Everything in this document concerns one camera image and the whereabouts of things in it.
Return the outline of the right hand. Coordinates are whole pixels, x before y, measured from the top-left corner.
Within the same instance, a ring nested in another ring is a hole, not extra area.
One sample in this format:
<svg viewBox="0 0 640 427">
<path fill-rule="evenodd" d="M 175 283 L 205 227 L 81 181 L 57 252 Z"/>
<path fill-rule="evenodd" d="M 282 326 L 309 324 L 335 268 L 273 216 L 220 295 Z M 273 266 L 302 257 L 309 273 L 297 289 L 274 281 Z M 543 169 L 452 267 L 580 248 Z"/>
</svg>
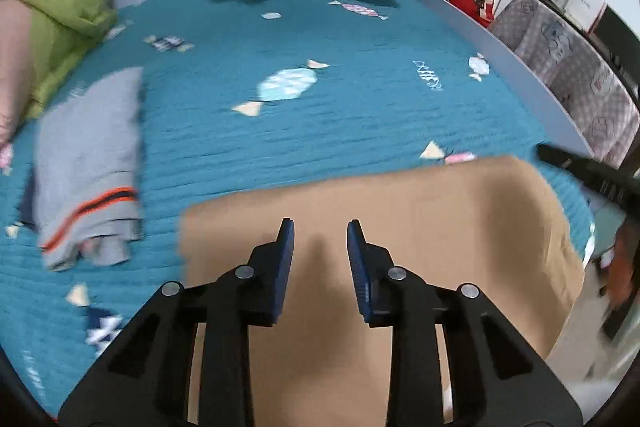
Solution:
<svg viewBox="0 0 640 427">
<path fill-rule="evenodd" d="M 627 217 L 618 228 L 613 260 L 608 266 L 606 295 L 612 309 L 620 309 L 634 289 L 634 256 L 639 246 L 639 223 Z"/>
</svg>

